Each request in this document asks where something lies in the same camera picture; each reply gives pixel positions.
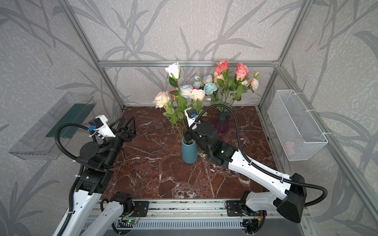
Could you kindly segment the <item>teal ceramic cylinder vase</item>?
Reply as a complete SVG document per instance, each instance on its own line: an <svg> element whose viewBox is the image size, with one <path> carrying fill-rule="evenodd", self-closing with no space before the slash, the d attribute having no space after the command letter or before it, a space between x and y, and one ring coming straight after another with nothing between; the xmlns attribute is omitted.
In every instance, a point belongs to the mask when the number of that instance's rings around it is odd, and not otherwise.
<svg viewBox="0 0 378 236"><path fill-rule="evenodd" d="M182 158L187 164L194 164L197 161L197 144L194 140L182 140Z"/></svg>

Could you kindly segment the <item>peach cream rose stem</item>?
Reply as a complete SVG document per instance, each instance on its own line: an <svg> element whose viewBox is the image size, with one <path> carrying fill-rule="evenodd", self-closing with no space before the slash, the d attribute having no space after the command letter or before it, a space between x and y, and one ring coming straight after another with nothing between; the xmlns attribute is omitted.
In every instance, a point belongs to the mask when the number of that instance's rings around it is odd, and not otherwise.
<svg viewBox="0 0 378 236"><path fill-rule="evenodd" d="M172 127L175 128L181 139L184 138L179 122L184 119L183 107L169 94L168 91L158 93L154 98L156 108L163 109L163 116L169 120Z"/></svg>

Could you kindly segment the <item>purple blue glass vase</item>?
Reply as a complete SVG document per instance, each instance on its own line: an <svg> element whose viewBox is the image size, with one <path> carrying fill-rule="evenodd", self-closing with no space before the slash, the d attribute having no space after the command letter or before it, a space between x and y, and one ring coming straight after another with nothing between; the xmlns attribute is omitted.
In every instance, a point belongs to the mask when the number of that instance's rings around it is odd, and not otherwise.
<svg viewBox="0 0 378 236"><path fill-rule="evenodd" d="M232 107L228 103L224 102L222 103L222 105L227 106L228 109L222 106L217 107L218 114L217 114L216 121L214 124L214 128L220 134L226 133L229 129L229 119L231 117L230 110L232 109Z"/></svg>

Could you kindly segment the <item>magenta rosebud stem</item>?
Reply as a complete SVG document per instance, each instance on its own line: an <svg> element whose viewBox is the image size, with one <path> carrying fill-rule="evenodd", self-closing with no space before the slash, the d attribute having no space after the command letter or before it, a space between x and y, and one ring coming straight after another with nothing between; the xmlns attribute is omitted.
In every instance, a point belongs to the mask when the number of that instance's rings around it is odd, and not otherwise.
<svg viewBox="0 0 378 236"><path fill-rule="evenodd" d="M171 89L169 91L169 94L173 97L173 99L175 100L177 96L180 95L179 91L177 88L174 88L174 89Z"/></svg>

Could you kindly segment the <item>blue white rose stem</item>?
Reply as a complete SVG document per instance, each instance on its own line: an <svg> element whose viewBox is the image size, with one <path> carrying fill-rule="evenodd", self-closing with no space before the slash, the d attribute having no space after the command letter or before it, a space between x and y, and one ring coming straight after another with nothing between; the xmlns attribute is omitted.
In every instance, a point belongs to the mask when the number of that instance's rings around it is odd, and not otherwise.
<svg viewBox="0 0 378 236"><path fill-rule="evenodd" d="M207 84L207 83L212 83L213 82L213 76L212 75L207 75L203 78L203 83L204 84Z"/></svg>

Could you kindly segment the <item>pink rose flower stem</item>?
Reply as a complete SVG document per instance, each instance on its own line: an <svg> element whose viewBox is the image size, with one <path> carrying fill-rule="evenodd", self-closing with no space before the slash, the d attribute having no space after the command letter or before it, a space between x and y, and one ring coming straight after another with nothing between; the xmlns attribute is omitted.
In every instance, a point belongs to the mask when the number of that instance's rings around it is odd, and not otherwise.
<svg viewBox="0 0 378 236"><path fill-rule="evenodd" d="M233 105L235 101L240 101L242 94L247 92L249 86L248 77L248 67L243 64L238 64L236 74L229 82L229 90L232 91L230 105Z"/></svg>

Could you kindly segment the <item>dark pink rose stem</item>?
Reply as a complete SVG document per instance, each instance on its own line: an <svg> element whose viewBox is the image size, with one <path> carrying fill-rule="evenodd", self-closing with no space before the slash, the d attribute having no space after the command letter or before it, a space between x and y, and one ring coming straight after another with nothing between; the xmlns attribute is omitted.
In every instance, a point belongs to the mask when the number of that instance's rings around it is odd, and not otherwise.
<svg viewBox="0 0 378 236"><path fill-rule="evenodd" d="M226 103L230 94L228 61L222 60L221 62L217 63L215 72L222 74L224 77L224 81L219 81L217 86L219 87L222 102Z"/></svg>

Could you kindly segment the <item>pale pink peony flower stem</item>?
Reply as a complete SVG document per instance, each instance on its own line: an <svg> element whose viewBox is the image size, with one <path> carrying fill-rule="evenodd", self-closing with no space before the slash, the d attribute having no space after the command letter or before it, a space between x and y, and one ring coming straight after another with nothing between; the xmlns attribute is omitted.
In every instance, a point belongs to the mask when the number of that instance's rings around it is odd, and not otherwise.
<svg viewBox="0 0 378 236"><path fill-rule="evenodd" d="M258 77L260 76L259 72L254 72L254 75L250 79L245 79L241 82L242 85L246 86L252 92L255 92L259 87Z"/></svg>

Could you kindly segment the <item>cream white rose stem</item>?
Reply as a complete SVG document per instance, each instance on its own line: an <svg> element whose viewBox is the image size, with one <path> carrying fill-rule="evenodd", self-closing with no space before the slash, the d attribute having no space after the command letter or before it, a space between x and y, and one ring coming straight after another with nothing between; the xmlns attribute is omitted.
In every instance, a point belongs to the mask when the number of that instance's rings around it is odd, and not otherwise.
<svg viewBox="0 0 378 236"><path fill-rule="evenodd" d="M202 89L193 89L189 97L192 99L192 106L196 109L197 112L203 109L202 101L205 98L205 91Z"/></svg>

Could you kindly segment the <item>light blue white rose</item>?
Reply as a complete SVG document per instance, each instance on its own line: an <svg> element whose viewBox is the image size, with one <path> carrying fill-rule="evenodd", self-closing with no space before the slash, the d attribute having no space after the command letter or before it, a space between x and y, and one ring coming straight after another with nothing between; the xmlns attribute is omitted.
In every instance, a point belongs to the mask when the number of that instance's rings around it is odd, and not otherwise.
<svg viewBox="0 0 378 236"><path fill-rule="evenodd" d="M193 90L193 87L191 85L184 85L184 86L181 86L180 87L180 95L183 96L184 98L189 98L191 99L190 97L190 94Z"/></svg>

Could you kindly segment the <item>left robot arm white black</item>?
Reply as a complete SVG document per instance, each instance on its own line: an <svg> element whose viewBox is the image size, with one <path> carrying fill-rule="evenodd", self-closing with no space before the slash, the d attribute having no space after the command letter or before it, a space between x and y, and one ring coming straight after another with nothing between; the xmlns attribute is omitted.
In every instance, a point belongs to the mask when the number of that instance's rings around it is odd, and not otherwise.
<svg viewBox="0 0 378 236"><path fill-rule="evenodd" d="M117 122L108 124L104 115L89 121L89 126L67 123L60 125L54 135L58 149L74 162L80 170L69 191L69 207L55 231L56 236L102 236L110 226L114 226L119 216L133 213L134 203L130 194L117 192L108 200L102 214L83 231L89 214L105 192L113 171L114 162L125 142L136 137L135 118L114 128ZM79 155L70 153L61 142L61 132L67 127L76 127L89 133L92 141L84 144Z"/></svg>

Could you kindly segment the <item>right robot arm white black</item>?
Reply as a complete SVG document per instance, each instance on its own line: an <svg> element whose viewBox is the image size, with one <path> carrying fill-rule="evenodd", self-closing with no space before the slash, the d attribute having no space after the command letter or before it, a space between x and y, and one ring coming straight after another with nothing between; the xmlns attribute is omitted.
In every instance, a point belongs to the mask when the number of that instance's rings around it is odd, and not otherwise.
<svg viewBox="0 0 378 236"><path fill-rule="evenodd" d="M265 193L246 192L239 201L244 214L276 211L285 219L299 223L303 209L323 201L328 191L305 183L299 174L292 176L275 171L243 155L242 151L219 140L217 130L208 122L188 119L185 138L193 139L210 162L242 174L268 190Z"/></svg>

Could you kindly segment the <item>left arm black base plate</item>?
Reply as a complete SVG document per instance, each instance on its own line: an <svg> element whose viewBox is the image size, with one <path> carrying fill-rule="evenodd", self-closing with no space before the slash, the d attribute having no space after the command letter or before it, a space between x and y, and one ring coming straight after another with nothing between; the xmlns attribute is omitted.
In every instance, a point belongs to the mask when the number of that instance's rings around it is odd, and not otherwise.
<svg viewBox="0 0 378 236"><path fill-rule="evenodd" d="M147 217L149 201L133 201L134 210L130 217Z"/></svg>

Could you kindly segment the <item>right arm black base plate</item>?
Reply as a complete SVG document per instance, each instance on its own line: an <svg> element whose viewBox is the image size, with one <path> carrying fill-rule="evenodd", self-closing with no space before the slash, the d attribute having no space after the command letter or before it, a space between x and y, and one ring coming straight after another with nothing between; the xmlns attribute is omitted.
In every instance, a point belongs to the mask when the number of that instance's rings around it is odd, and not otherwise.
<svg viewBox="0 0 378 236"><path fill-rule="evenodd" d="M227 216L229 217L246 216L239 206L239 200L228 200L225 202L224 206L227 211Z"/></svg>

